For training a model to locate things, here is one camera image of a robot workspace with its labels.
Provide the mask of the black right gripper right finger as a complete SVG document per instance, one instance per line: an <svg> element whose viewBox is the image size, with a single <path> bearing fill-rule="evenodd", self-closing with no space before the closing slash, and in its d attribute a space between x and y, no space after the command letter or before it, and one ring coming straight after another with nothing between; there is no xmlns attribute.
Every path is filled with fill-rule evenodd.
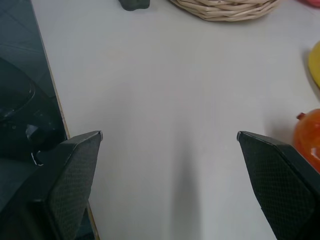
<svg viewBox="0 0 320 240"><path fill-rule="evenodd" d="M278 240L320 238L320 174L290 144L239 131L254 195Z"/></svg>

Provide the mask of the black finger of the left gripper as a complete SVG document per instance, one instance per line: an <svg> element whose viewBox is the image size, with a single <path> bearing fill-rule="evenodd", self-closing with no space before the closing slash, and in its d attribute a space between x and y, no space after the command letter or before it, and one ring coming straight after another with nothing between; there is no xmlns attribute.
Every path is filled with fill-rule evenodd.
<svg viewBox="0 0 320 240"><path fill-rule="evenodd" d="M150 6L150 0L119 0L119 3L126 11L147 9Z"/></svg>

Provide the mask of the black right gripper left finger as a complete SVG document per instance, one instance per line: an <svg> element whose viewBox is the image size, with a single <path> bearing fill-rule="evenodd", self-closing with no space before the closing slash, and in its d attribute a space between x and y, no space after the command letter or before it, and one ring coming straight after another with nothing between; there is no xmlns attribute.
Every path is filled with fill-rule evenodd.
<svg viewBox="0 0 320 240"><path fill-rule="evenodd" d="M0 237L73 240L91 193L103 135L74 136L39 152L40 164L0 160Z"/></svg>

